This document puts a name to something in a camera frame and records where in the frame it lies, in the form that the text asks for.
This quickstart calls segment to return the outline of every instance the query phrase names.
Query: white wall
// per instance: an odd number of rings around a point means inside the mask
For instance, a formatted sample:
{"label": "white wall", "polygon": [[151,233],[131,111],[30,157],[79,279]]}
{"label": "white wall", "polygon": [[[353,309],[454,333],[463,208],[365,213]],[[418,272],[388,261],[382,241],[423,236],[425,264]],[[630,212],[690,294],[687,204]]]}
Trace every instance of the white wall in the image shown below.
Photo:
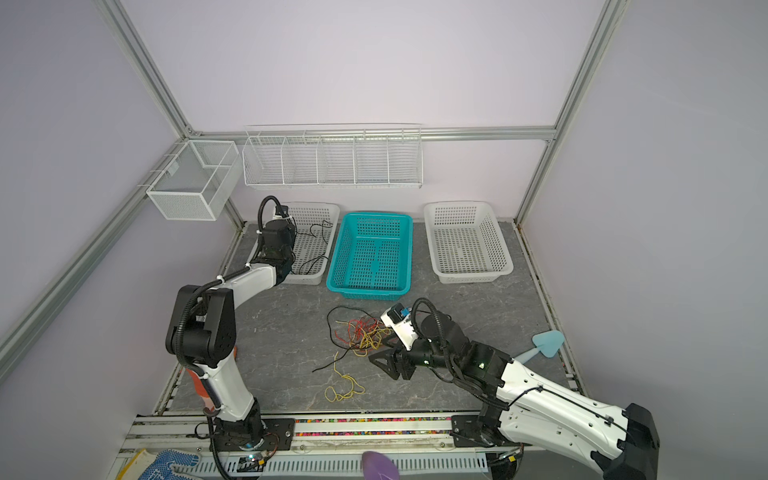
{"label": "white wall", "polygon": [[449,200],[483,200],[497,217],[514,217],[544,151],[541,140],[424,142],[424,186],[254,190],[238,185],[232,199],[246,220],[255,220],[259,203],[272,194],[281,202],[338,204],[342,212],[393,211],[424,217],[424,205]]}
{"label": "white wall", "polygon": [[0,15],[0,335],[176,137],[89,0]]}
{"label": "white wall", "polygon": [[[0,335],[175,140],[90,0],[0,15]],[[216,274],[227,219],[147,203],[0,385],[0,478],[103,478],[174,358],[176,292]]]}
{"label": "white wall", "polygon": [[652,411],[667,478],[764,464],[766,25],[632,2],[524,223],[588,388]]}
{"label": "white wall", "polygon": [[603,0],[124,0],[192,123],[551,125]]}

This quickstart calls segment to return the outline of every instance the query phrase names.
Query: teal plastic basket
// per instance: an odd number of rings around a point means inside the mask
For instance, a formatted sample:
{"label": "teal plastic basket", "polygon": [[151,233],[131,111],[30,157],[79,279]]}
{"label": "teal plastic basket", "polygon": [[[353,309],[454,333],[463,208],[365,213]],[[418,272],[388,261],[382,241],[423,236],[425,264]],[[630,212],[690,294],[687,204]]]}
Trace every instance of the teal plastic basket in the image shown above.
{"label": "teal plastic basket", "polygon": [[326,285],[346,298],[397,300],[411,289],[413,219],[347,214],[336,238]]}

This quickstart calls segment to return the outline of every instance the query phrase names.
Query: gray marble tabletop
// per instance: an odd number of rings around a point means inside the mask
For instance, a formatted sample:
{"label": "gray marble tabletop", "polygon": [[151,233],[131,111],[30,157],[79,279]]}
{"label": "gray marble tabletop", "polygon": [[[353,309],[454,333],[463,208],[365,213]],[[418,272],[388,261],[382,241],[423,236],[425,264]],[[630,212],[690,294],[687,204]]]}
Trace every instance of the gray marble tabletop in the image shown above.
{"label": "gray marble tabletop", "polygon": [[[451,315],[469,339],[516,356],[533,347],[531,337],[549,330],[549,326],[514,226],[500,225],[515,270],[490,283],[443,284],[432,271],[424,224],[414,223],[411,290],[400,302],[410,305],[416,298],[426,296]],[[233,259],[234,268],[245,263],[256,239],[255,230],[251,227],[243,235]],[[347,305],[377,315],[392,304],[348,300],[326,288],[325,276],[317,286],[283,284],[256,295],[237,309],[237,365],[246,387],[264,412],[480,409],[477,399],[456,386],[440,382],[428,369],[417,369],[410,381],[395,381],[367,358],[352,353],[337,363],[337,369],[353,376],[365,387],[365,393],[339,402],[325,398],[327,386],[333,385],[338,392],[346,392],[350,387],[350,382],[331,368],[312,373],[312,369],[333,360],[333,354],[339,351],[328,337],[328,311],[336,305]],[[331,320],[358,317],[356,312],[339,309]],[[547,359],[538,355],[526,366],[567,385],[558,356]],[[199,410],[202,406],[189,376],[183,375],[169,410]]]}

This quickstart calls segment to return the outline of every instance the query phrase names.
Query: light blue trowel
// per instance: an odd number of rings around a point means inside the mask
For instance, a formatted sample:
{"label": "light blue trowel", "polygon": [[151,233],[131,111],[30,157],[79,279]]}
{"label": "light blue trowel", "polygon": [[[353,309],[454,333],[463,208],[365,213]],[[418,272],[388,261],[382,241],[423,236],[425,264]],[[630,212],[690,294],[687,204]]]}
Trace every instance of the light blue trowel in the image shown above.
{"label": "light blue trowel", "polygon": [[560,346],[565,341],[565,337],[557,330],[550,330],[548,332],[539,333],[538,335],[533,335],[532,340],[536,347],[516,356],[516,362],[526,363],[539,352],[548,359],[552,358],[557,355]]}

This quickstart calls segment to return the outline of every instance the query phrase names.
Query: purple object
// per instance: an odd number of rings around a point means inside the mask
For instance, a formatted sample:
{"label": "purple object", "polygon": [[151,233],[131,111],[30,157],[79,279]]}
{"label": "purple object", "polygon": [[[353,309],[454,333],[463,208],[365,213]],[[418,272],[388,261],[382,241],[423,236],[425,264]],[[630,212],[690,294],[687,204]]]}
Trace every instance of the purple object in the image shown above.
{"label": "purple object", "polygon": [[400,480],[397,466],[378,452],[362,454],[362,476],[365,480]]}

